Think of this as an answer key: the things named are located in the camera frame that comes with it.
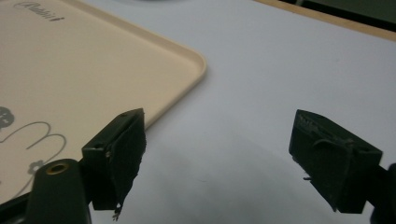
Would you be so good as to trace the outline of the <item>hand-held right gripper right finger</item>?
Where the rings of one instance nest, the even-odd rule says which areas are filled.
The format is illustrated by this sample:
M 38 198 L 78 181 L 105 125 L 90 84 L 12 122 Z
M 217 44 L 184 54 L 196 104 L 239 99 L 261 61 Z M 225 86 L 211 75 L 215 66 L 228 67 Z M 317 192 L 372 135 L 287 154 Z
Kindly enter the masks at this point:
M 330 119 L 299 109 L 289 153 L 333 210 L 362 212 L 364 180 L 379 165 L 381 150 Z

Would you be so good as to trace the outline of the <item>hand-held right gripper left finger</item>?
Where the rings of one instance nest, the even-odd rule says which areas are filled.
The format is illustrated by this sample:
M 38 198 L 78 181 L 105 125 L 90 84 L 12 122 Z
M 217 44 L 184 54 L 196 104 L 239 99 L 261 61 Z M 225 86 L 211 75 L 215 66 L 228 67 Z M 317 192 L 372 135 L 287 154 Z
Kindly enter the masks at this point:
M 145 112 L 123 112 L 83 148 L 81 168 L 94 210 L 113 210 L 117 221 L 146 151 Z

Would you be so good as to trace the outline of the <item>beige tray with rabbit drawing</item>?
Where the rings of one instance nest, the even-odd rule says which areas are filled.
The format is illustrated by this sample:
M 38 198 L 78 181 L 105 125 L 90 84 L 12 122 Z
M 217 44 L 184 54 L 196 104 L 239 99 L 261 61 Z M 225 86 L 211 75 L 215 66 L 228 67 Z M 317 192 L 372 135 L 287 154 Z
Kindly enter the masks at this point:
M 204 76 L 198 52 L 79 0 L 0 0 L 0 204 L 135 108 L 151 125 Z

